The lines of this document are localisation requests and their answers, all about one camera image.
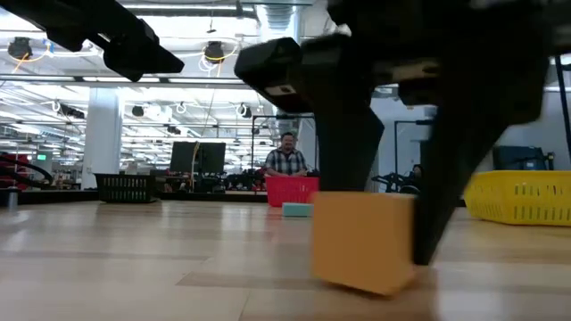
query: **plaid shirt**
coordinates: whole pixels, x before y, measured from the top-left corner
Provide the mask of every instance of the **plaid shirt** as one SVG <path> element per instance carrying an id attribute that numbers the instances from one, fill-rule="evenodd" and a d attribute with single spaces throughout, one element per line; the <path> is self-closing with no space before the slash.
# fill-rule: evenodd
<path id="1" fill-rule="evenodd" d="M 302 169 L 307 170 L 302 152 L 294 149 L 289 154 L 281 148 L 271 151 L 266 158 L 266 169 L 274 169 L 278 173 L 293 175 Z"/>

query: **black basket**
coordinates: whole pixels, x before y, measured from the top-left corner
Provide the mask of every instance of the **black basket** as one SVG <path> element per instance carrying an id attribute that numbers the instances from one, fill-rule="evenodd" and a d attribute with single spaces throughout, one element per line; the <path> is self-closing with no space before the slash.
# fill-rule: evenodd
<path id="1" fill-rule="evenodd" d="M 155 177 L 149 175 L 95 174 L 103 202 L 155 202 Z"/>

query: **wooden floor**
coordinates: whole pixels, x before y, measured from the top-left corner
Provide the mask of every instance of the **wooden floor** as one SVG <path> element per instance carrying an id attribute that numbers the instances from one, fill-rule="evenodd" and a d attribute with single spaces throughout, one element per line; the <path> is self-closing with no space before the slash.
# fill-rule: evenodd
<path id="1" fill-rule="evenodd" d="M 571 229 L 463 210 L 393 300 L 311 279 L 310 220 L 264 204 L 22 206 L 0 229 L 3 321 L 571 320 Z"/>

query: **red basket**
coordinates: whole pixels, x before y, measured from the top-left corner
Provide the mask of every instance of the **red basket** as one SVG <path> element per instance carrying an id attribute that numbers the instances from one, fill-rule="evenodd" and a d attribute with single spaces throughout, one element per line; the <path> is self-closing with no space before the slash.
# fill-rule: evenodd
<path id="1" fill-rule="evenodd" d="M 268 203 L 281 207 L 285 202 L 309 203 L 319 190 L 318 177 L 266 177 Z"/>

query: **plastic crate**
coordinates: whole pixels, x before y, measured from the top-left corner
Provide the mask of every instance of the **plastic crate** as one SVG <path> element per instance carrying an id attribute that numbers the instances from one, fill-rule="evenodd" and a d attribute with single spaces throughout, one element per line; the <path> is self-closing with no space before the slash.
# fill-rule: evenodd
<path id="1" fill-rule="evenodd" d="M 155 177 L 149 175 L 95 174 L 103 202 L 155 202 Z"/>
<path id="2" fill-rule="evenodd" d="M 268 203 L 281 207 L 285 202 L 310 203 L 311 194 L 319 190 L 318 177 L 266 177 Z"/>
<path id="3" fill-rule="evenodd" d="M 470 214 L 511 225 L 571 226 L 571 172 L 498 170 L 474 175 Z"/>

